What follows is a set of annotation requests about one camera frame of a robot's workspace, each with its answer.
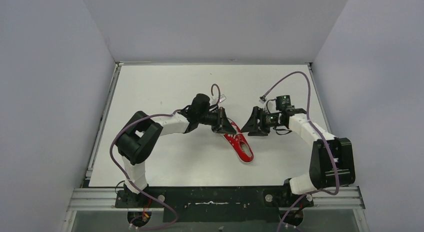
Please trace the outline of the white shoelace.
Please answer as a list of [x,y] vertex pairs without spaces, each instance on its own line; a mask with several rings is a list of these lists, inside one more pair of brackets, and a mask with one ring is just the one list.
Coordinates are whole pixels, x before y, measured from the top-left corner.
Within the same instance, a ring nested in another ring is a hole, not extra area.
[[230,142],[230,144],[232,144],[233,146],[236,143],[239,143],[240,146],[242,146],[242,144],[248,144],[246,138],[244,137],[244,135],[241,132],[241,129],[239,128],[239,126],[231,119],[229,119],[231,126],[235,129],[236,134],[225,134],[224,137]]

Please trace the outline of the red sneaker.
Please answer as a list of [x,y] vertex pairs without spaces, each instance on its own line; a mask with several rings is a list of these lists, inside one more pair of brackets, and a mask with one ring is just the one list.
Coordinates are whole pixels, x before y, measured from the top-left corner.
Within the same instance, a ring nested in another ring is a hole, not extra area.
[[232,146],[232,148],[234,149],[234,151],[237,154],[237,157],[239,158],[239,160],[242,163],[248,164],[248,163],[251,163],[254,160],[254,153],[253,153],[248,141],[247,141],[247,144],[242,144],[241,146],[238,142],[236,142],[235,145],[232,145],[232,144],[230,144],[230,145]]

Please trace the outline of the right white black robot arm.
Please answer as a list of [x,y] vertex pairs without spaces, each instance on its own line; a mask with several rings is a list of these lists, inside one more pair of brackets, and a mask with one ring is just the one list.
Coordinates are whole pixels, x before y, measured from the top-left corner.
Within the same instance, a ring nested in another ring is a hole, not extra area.
[[302,194],[353,184],[356,174],[351,141],[337,137],[312,122],[305,109],[292,105],[289,95],[278,96],[274,101],[275,112],[253,107],[241,132],[251,137],[265,137],[271,129],[285,127],[311,147],[308,171],[285,181],[289,187],[281,191],[282,201],[292,206]]

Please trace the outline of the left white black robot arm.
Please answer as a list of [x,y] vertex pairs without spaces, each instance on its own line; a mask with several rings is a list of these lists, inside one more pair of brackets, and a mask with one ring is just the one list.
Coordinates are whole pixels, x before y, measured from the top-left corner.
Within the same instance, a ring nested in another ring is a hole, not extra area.
[[223,107],[212,110],[208,95],[198,93],[191,104],[172,114],[147,115],[136,112],[112,142],[122,156],[124,192],[133,204],[143,205],[148,199],[145,161],[151,155],[159,137],[188,134],[199,125],[211,127],[215,134],[237,134]]

